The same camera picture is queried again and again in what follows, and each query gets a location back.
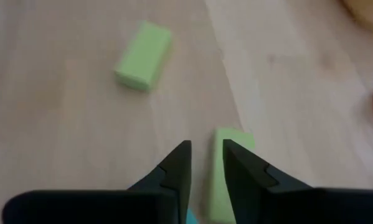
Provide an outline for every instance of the green foam block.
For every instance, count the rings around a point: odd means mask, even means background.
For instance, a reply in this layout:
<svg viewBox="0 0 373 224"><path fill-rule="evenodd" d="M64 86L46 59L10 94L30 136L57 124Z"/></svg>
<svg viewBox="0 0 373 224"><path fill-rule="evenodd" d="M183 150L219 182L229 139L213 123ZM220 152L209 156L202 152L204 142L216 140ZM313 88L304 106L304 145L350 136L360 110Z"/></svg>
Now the green foam block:
<svg viewBox="0 0 373 224"><path fill-rule="evenodd" d="M248 150L254 148L252 134L243 133L232 128L219 128L214 136L214 158L208 203L209 220L218 223L236 223L225 182L222 145L224 139L231 139Z"/></svg>
<svg viewBox="0 0 373 224"><path fill-rule="evenodd" d="M144 21L115 68L118 80L137 90L152 89L170 43L169 30Z"/></svg>

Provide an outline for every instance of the wooden surface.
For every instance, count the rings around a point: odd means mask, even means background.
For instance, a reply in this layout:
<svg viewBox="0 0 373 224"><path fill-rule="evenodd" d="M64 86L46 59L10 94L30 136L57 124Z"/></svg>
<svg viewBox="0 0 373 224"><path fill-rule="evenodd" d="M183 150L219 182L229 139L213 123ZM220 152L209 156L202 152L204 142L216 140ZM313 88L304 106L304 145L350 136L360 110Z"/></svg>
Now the wooden surface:
<svg viewBox="0 0 373 224"><path fill-rule="evenodd" d="M112 68L173 31L149 95ZM32 189L124 189L182 140L204 217L210 138L241 128L313 186L373 188L373 33L333 0L0 0L0 211Z"/></svg>

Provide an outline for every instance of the wooden floor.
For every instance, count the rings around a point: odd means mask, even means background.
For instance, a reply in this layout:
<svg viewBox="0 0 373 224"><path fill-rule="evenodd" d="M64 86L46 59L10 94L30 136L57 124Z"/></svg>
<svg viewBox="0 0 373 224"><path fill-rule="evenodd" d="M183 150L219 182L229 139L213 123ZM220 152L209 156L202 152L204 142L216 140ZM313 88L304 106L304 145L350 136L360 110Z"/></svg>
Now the wooden floor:
<svg viewBox="0 0 373 224"><path fill-rule="evenodd" d="M147 19L157 88L112 68ZM373 188L373 33L335 0L0 0L0 212L32 189L125 189L182 140L204 218L216 127L313 186Z"/></svg>

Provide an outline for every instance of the blue object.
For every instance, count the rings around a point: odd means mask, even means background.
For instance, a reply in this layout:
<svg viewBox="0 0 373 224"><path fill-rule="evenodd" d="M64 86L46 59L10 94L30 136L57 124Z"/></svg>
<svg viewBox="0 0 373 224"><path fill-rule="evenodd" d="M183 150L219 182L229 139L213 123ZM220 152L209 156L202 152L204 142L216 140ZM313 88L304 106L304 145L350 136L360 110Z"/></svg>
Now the blue object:
<svg viewBox="0 0 373 224"><path fill-rule="evenodd" d="M187 209L186 224L198 224L196 217L193 215L191 209Z"/></svg>

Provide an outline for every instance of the green sponge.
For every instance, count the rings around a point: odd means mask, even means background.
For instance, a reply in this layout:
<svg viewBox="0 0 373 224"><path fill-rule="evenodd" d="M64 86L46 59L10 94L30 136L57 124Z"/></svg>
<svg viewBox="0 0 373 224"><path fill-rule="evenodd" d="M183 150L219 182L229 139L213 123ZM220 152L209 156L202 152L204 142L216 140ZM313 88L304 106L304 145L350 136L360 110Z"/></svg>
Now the green sponge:
<svg viewBox="0 0 373 224"><path fill-rule="evenodd" d="M158 79L171 32L144 21L115 72L118 80L137 90L150 90Z"/></svg>
<svg viewBox="0 0 373 224"><path fill-rule="evenodd" d="M222 159L224 139L231 139L244 148L252 150L254 148L254 138L252 134L243 133L232 128L215 130L214 158L208 203L209 220L218 223L236 223L225 183L224 161Z"/></svg>

